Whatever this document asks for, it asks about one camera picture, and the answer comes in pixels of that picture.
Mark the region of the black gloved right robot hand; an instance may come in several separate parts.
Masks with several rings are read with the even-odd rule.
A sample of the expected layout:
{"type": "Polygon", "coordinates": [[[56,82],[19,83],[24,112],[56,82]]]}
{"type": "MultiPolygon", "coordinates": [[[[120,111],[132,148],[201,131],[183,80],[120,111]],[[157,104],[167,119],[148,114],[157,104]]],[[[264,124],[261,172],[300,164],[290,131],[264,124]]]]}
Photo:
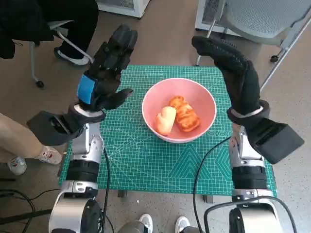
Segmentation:
{"type": "Polygon", "coordinates": [[[191,42],[200,56],[213,59],[221,71],[231,107],[237,113],[246,115],[260,108],[259,78],[250,60],[224,41],[195,35],[191,42]]]}

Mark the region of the black left robot hand blue tape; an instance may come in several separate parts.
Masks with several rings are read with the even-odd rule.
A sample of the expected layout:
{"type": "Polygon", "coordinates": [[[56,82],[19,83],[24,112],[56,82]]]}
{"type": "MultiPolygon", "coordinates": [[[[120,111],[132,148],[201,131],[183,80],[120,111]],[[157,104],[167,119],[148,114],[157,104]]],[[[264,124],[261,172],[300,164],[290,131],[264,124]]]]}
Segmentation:
{"type": "Polygon", "coordinates": [[[121,72],[130,63],[137,38],[136,30],[121,24],[109,40],[102,43],[78,85],[77,98],[82,109],[90,112],[116,109],[133,92],[131,88],[117,89],[121,84],[121,72]]]}

